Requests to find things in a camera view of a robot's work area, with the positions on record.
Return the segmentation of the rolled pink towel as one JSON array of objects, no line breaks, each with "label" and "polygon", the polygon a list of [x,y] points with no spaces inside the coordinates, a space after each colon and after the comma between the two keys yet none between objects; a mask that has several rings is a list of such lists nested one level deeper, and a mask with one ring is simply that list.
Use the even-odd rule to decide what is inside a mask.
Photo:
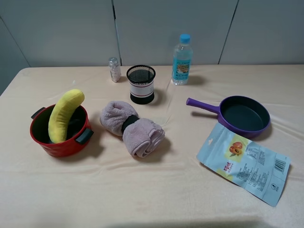
[{"label": "rolled pink towel", "polygon": [[150,119],[140,118],[127,102],[111,101],[100,114],[101,125],[116,136],[121,136],[132,156],[144,158],[165,138],[162,127]]}]

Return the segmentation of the purple frying pan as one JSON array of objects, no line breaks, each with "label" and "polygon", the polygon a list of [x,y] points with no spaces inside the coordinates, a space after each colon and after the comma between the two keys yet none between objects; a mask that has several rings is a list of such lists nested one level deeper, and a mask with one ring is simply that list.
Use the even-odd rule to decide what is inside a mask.
[{"label": "purple frying pan", "polygon": [[261,135],[271,123],[270,114],[258,101],[240,95],[230,96],[219,106],[188,98],[186,105],[217,114],[217,120],[230,131],[248,139]]}]

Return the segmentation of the clear water bottle blue cap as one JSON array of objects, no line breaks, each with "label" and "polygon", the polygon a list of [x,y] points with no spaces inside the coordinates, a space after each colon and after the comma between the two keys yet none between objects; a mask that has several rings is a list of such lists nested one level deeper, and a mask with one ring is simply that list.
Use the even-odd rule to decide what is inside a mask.
[{"label": "clear water bottle blue cap", "polygon": [[174,48],[171,80],[174,85],[185,85],[189,79],[193,50],[190,35],[181,34],[179,44]]}]

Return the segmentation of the black mesh pen holder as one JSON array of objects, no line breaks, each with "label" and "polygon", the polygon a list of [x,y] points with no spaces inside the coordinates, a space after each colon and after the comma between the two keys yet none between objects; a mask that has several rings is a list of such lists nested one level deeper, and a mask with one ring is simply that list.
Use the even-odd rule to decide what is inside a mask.
[{"label": "black mesh pen holder", "polygon": [[139,105],[145,105],[154,99],[155,70],[148,65],[135,65],[126,72],[130,83],[130,99]]}]

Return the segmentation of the beige tablecloth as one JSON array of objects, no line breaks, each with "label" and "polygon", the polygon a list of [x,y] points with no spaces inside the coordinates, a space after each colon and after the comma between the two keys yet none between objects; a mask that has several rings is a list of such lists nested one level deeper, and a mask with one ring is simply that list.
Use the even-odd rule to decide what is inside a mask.
[{"label": "beige tablecloth", "polygon": [[[41,67],[19,71],[0,97],[0,225],[3,228],[301,228],[304,225],[304,67],[192,66],[187,85],[157,66],[155,99],[134,105],[160,124],[165,140],[145,159],[105,131],[100,111],[130,102],[129,82],[107,67]],[[94,131],[79,153],[49,156],[29,132],[31,116],[78,88]],[[217,120],[186,106],[232,95],[262,103],[271,126],[256,142],[290,157],[284,192],[271,207],[201,165],[196,156]]]}]

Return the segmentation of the light blue snack pouch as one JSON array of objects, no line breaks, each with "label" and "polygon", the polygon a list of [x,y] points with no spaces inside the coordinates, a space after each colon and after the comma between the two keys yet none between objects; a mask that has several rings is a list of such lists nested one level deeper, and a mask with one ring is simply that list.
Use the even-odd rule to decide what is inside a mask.
[{"label": "light blue snack pouch", "polygon": [[217,123],[197,159],[223,178],[275,207],[281,197],[290,158],[269,150]]}]

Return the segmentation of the small clear pill bottle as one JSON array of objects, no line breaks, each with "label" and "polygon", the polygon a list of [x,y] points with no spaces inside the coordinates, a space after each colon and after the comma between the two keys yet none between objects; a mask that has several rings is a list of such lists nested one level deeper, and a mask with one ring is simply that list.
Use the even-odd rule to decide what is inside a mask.
[{"label": "small clear pill bottle", "polygon": [[113,82],[118,82],[121,78],[121,69],[118,59],[116,57],[109,58],[108,65],[110,68],[110,75]]}]

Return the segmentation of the yellow plush banana toy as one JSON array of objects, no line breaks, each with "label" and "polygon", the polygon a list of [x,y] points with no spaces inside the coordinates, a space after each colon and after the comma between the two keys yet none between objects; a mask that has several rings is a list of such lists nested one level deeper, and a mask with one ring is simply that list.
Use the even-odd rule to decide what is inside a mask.
[{"label": "yellow plush banana toy", "polygon": [[62,143],[67,139],[69,121],[84,99],[81,90],[72,89],[64,93],[55,104],[48,122],[48,135],[52,143]]}]

